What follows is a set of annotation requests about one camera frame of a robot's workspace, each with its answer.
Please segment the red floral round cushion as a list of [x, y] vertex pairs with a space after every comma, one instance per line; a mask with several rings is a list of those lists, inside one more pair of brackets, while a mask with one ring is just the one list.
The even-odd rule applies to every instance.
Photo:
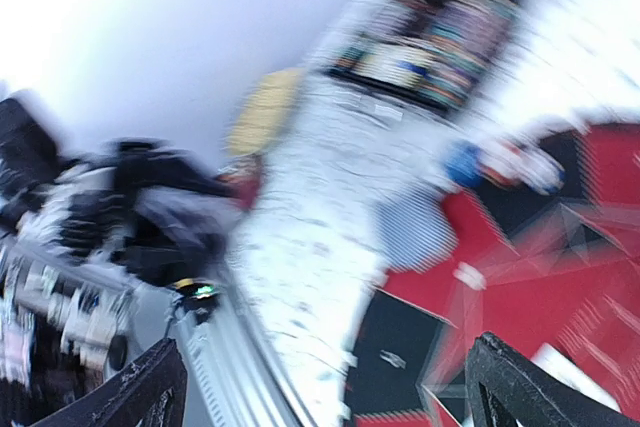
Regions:
[[256, 168], [239, 168], [223, 172], [216, 179], [234, 191], [233, 199], [244, 212], [250, 211], [261, 187], [261, 171]]

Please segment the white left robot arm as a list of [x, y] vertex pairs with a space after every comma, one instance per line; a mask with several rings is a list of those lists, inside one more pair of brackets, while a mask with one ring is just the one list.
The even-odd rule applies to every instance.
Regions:
[[63, 157], [24, 98], [1, 101], [1, 224], [74, 266], [96, 261], [168, 287], [205, 275], [226, 247], [211, 202], [246, 206], [242, 187], [156, 139]]

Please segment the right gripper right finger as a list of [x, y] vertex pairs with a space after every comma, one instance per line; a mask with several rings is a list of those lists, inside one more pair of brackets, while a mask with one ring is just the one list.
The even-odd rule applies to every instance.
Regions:
[[475, 426], [615, 427], [639, 423], [561, 383], [491, 332], [465, 361]]

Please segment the black poker chip case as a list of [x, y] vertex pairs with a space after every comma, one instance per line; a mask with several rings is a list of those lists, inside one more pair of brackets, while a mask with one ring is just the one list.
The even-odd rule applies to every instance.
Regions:
[[386, 0], [324, 72], [446, 115], [465, 106], [517, 16], [517, 0]]

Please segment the blue small blind button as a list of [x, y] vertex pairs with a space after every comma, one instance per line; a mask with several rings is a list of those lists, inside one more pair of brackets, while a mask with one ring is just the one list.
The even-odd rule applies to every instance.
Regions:
[[456, 143], [443, 166], [448, 178], [462, 188], [474, 188], [482, 181], [480, 148], [471, 142]]

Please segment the floral white tablecloth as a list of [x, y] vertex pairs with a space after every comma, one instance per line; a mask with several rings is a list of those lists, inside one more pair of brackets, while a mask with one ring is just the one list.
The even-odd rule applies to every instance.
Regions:
[[596, 38], [584, 8], [544, 7], [460, 126], [322, 73], [393, 0], [352, 0], [307, 56], [291, 119], [265, 155], [267, 179], [230, 261], [294, 387], [320, 426], [337, 425], [347, 344], [383, 260], [371, 205], [430, 177], [447, 142], [639, 110], [639, 54]]

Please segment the woven bamboo tray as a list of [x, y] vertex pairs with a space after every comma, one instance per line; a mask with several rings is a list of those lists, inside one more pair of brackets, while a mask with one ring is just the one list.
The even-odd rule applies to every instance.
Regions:
[[261, 78], [242, 105], [226, 141], [233, 157], [266, 149], [280, 135], [293, 109], [303, 70], [293, 67]]

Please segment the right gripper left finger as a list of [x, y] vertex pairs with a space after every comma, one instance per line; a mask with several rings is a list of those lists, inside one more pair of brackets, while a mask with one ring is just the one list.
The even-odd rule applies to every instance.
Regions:
[[53, 427], [183, 425], [188, 374], [175, 340], [161, 339], [90, 394], [37, 422]]

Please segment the round red black poker mat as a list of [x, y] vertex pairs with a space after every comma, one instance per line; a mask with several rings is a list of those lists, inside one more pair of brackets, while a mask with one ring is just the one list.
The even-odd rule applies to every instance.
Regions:
[[638, 417], [639, 127], [595, 124], [540, 144], [565, 169], [559, 192], [486, 181], [447, 197], [450, 256], [375, 290], [344, 425], [468, 424], [465, 357], [486, 331]]

